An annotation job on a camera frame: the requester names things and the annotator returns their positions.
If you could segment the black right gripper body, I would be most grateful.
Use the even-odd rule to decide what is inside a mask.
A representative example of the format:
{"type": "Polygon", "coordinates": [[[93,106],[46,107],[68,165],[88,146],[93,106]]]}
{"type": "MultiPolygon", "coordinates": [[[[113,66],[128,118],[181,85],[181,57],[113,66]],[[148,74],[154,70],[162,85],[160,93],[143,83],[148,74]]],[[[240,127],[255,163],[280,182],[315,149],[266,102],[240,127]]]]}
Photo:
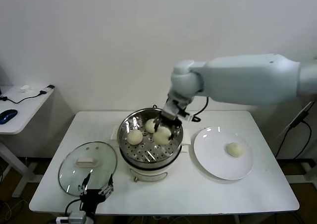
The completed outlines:
{"type": "Polygon", "coordinates": [[[171,120],[161,114],[158,115],[158,117],[156,118],[160,118],[161,119],[161,124],[160,126],[167,126],[169,128],[171,127],[181,127],[182,126],[182,122],[179,119],[175,119],[175,120],[171,120]]]}

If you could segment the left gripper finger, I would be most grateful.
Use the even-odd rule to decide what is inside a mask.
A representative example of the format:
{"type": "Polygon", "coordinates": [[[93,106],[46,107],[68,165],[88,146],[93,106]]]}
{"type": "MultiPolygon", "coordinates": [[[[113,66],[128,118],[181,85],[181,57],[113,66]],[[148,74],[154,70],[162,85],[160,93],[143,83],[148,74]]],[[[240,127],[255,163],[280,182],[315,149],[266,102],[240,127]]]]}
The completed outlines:
{"type": "Polygon", "coordinates": [[[107,186],[102,189],[99,194],[102,196],[105,196],[106,198],[108,198],[112,192],[114,191],[114,187],[113,187],[113,174],[110,175],[110,178],[108,180],[107,186]]]}
{"type": "Polygon", "coordinates": [[[88,175],[83,179],[82,184],[78,185],[79,195],[86,195],[87,194],[87,186],[90,180],[91,174],[88,175]]]}

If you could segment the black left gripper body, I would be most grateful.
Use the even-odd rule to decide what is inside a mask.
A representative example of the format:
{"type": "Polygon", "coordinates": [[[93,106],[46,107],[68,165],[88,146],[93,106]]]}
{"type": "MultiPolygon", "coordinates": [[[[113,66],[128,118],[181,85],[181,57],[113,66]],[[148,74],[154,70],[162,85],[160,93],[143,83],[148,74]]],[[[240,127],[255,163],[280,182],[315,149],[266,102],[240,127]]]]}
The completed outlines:
{"type": "Polygon", "coordinates": [[[94,214],[98,205],[105,200],[106,197],[101,193],[101,189],[87,189],[86,192],[80,195],[81,210],[87,214],[94,214]]]}

